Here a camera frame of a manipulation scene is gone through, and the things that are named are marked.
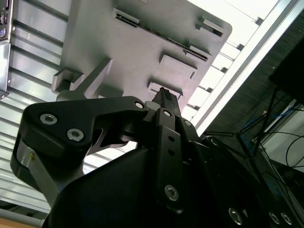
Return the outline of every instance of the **rectangular protrusion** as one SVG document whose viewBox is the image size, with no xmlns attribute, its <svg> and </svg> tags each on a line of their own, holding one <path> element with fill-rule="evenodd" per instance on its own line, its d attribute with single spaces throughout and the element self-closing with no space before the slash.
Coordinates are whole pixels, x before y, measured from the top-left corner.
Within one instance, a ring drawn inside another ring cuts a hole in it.
<svg viewBox="0 0 304 228">
<path fill-rule="evenodd" d="M 127 23 L 133 27 L 137 27 L 137 24 L 139 24 L 139 19 L 132 17 L 131 15 L 124 13 L 116 8 L 113 9 L 112 14 L 113 14 L 114 18 L 116 18 L 124 23 Z"/>
<path fill-rule="evenodd" d="M 56 94 L 63 90 L 75 90 L 84 77 L 84 74 L 65 67 L 54 75 L 51 90 Z"/>
<path fill-rule="evenodd" d="M 210 57 L 211 57 L 211 54 L 210 54 L 209 52 L 204 51 L 204 50 L 202 50 L 202 49 L 200 49 L 200 48 L 194 46 L 193 44 L 190 45 L 189 49 L 190 49 L 191 51 L 194 51 L 194 52 L 196 52 L 196 53 L 199 53 L 199 54 L 202 55 L 202 56 L 205 56 L 206 58 L 210 58 Z"/>
<path fill-rule="evenodd" d="M 156 82 L 150 82 L 148 85 L 148 90 L 157 93 L 161 88 L 165 88 L 168 89 L 170 91 L 170 93 L 172 93 L 173 95 L 176 95 L 177 99 L 179 99 L 181 96 L 183 96 L 183 93 L 180 91 L 176 91 L 170 88 L 167 88 L 165 86 L 162 86 Z"/>
<path fill-rule="evenodd" d="M 213 34 L 217 35 L 218 37 L 221 37 L 224 33 L 224 29 L 221 26 L 218 26 L 214 24 L 213 22 L 202 18 L 201 19 L 202 24 L 198 27 L 200 31 L 207 30 L 209 32 L 212 32 Z"/>
<path fill-rule="evenodd" d="M 190 79 L 192 79 L 198 71 L 196 67 L 190 66 L 168 55 L 162 56 L 160 64 Z"/>
</svg>

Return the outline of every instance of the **black cable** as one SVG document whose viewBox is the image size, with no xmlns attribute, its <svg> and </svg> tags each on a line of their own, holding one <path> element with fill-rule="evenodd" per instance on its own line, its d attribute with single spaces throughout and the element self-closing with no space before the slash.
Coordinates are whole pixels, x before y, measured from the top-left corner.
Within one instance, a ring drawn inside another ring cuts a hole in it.
<svg viewBox="0 0 304 228">
<path fill-rule="evenodd" d="M 268 123 L 268 120 L 270 118 L 271 111 L 272 111 L 272 106 L 273 106 L 273 103 L 275 102 L 276 93 L 278 91 L 279 91 L 279 89 L 276 88 L 274 90 L 273 94 L 272 94 L 272 97 L 271 97 L 271 100 L 270 100 L 270 103 L 269 103 L 269 106 L 268 106 L 268 109 L 267 109 L 267 113 L 266 113 L 265 119 L 263 121 L 262 128 L 261 128 L 261 130 L 259 131 L 259 133 L 257 135 L 256 146 L 255 146 L 255 149 L 253 150 L 252 156 L 255 156 L 257 154 L 257 150 L 258 150 L 259 144 L 261 143 L 262 138 L 264 136 L 263 133 L 264 133 L 264 130 L 266 129 L 266 127 L 267 127 L 267 123 Z"/>
<path fill-rule="evenodd" d="M 301 167 L 304 167 L 304 165 L 293 166 L 292 168 L 301 168 Z"/>
<path fill-rule="evenodd" d="M 279 134 L 289 134 L 289 135 L 293 135 L 293 136 L 297 136 L 300 138 L 304 138 L 304 136 L 300 136 L 298 134 L 293 134 L 293 133 L 288 133 L 288 132 L 266 132 L 265 134 L 275 134 L 275 133 L 279 133 Z"/>
<path fill-rule="evenodd" d="M 270 163 L 270 165 L 271 165 L 271 167 L 273 168 L 273 171 L 274 170 L 276 170 L 275 169 L 275 167 L 274 167 L 274 165 L 273 165 L 273 163 L 271 162 L 271 159 L 270 159 L 270 157 L 269 157 L 269 155 L 267 154 L 267 152 L 266 152 L 266 149 L 264 148 L 264 146 L 260 143 L 260 145 L 261 145 L 261 147 L 263 148 L 263 150 L 264 150 L 264 152 L 265 152 L 265 155 L 267 156 L 267 158 L 268 158 L 268 160 L 269 160 L 269 163 Z M 290 202 L 290 205 L 291 205 L 291 207 L 293 208 L 293 210 L 294 210 L 294 212 L 295 212 L 295 214 L 297 215 L 297 217 L 298 217 L 298 219 L 304 224 L 304 221 L 302 221 L 302 217 L 298 214 L 298 211 L 295 209 L 295 206 L 294 206 L 294 204 L 293 204 L 293 202 L 292 202 L 292 200 L 291 200 L 291 196 L 290 196 L 290 194 L 289 194 L 289 187 L 282 181 L 282 180 L 280 180 L 279 178 L 276 178 L 276 177 L 274 177 L 274 176 L 272 176 L 273 178 L 275 178 L 277 181 L 280 181 L 281 183 L 282 183 L 282 185 L 284 186 L 284 188 L 285 188 L 285 190 L 286 190 L 286 193 L 287 193 L 287 196 L 288 196 L 288 200 L 289 200 L 289 202 Z"/>
<path fill-rule="evenodd" d="M 255 125 L 257 125 L 259 122 L 261 122 L 264 117 L 266 116 L 267 113 L 261 115 L 259 118 L 257 118 L 255 121 L 253 121 L 252 123 L 248 124 L 246 127 L 244 127 L 242 130 L 240 130 L 238 133 L 239 134 L 244 134 L 247 131 L 249 131 L 251 128 L 253 128 Z"/>
<path fill-rule="evenodd" d="M 299 139 L 301 139 L 301 138 L 303 138 L 304 137 L 304 135 L 302 135 L 302 136 L 299 136 L 298 138 L 296 138 L 295 140 L 293 140 L 292 142 L 291 142 L 291 144 L 288 146 L 288 148 L 287 148 L 287 151 L 286 151 L 286 155 L 285 155 L 285 161 L 286 161 L 286 165 L 288 166 L 288 167 L 292 167 L 292 166 L 290 166 L 289 164 L 288 164 L 288 153 L 289 153 L 289 150 L 290 150 L 290 148 L 291 148 L 291 146 L 296 142 L 296 141 L 298 141 Z"/>
</svg>

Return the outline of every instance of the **wire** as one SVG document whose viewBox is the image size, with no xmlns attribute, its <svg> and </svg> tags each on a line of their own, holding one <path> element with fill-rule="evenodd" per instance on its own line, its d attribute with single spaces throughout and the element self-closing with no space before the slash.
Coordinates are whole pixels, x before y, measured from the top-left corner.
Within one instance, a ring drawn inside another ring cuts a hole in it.
<svg viewBox="0 0 304 228">
<path fill-rule="evenodd" d="M 301 138 L 303 138 L 303 137 L 304 137 L 304 135 L 299 136 L 298 138 L 296 138 L 295 140 L 293 140 L 293 141 L 291 142 L 291 144 L 288 146 L 287 151 L 286 151 L 286 155 L 285 155 L 285 161 L 286 161 L 286 164 L 287 164 L 288 167 L 291 167 L 291 166 L 288 164 L 288 153 L 289 153 L 289 150 L 290 150 L 291 146 L 292 146 L 296 141 L 298 141 L 299 139 L 301 139 Z"/>
<path fill-rule="evenodd" d="M 263 146 L 261 143 L 260 143 L 260 145 L 261 145 L 261 147 L 263 148 L 263 150 L 264 150 L 264 152 L 265 152 L 265 155 L 267 156 L 267 158 L 268 158 L 268 160 L 269 160 L 269 163 L 270 163 L 271 167 L 273 168 L 273 171 L 276 170 L 276 168 L 274 167 L 273 163 L 271 162 L 271 159 L 270 159 L 269 155 L 268 155 L 267 152 L 266 152 L 266 149 L 264 148 L 264 146 Z M 292 200 L 291 200 L 291 196 L 290 196 L 290 194 L 289 194 L 289 191 L 290 191 L 290 190 L 289 190 L 289 187 L 288 187 L 282 180 L 280 180 L 279 178 L 276 178 L 276 177 L 274 177 L 274 176 L 272 176 L 272 177 L 275 178 L 277 181 L 280 181 L 280 182 L 282 183 L 282 185 L 284 186 L 284 188 L 285 188 L 285 190 L 286 190 L 286 193 L 287 193 L 287 196 L 288 196 L 288 200 L 289 200 L 289 202 L 290 202 L 291 207 L 293 208 L 293 210 L 294 210 L 295 214 L 297 215 L 298 219 L 299 219 L 302 223 L 304 223 L 304 221 L 301 219 L 302 217 L 298 214 L 298 211 L 295 209 L 295 206 L 294 206 L 294 204 L 293 204 L 293 202 L 292 202 Z"/>
<path fill-rule="evenodd" d="M 289 134 L 289 135 L 293 135 L 293 136 L 297 136 L 300 138 L 304 138 L 304 136 L 300 136 L 298 134 L 293 134 L 293 133 L 289 133 L 289 132 L 266 132 L 265 134 L 275 134 L 275 133 L 279 133 L 279 134 Z"/>
<path fill-rule="evenodd" d="M 290 114 L 292 111 L 293 111 L 293 108 L 290 107 L 285 113 L 282 113 L 282 114 L 280 114 L 280 115 L 272 116 L 271 118 L 283 117 L 283 116 L 286 116 L 286 115 Z M 247 122 L 245 123 L 243 129 L 246 129 L 247 126 L 251 125 L 253 122 L 255 122 L 255 121 L 258 120 L 258 119 L 260 119 L 260 121 L 261 121 L 261 120 L 262 120 L 261 118 L 264 118 L 265 116 L 266 116 L 266 114 L 263 114 L 263 115 L 260 116 L 260 117 L 256 117 L 256 118 L 253 118 L 253 119 L 247 121 Z M 242 135 L 241 135 L 241 136 L 242 136 L 242 139 L 243 139 L 244 143 L 247 145 L 247 147 L 250 149 L 250 148 L 251 148 L 251 144 L 250 144 L 249 141 L 245 138 L 244 133 L 245 133 L 245 132 L 243 132 Z"/>
</svg>

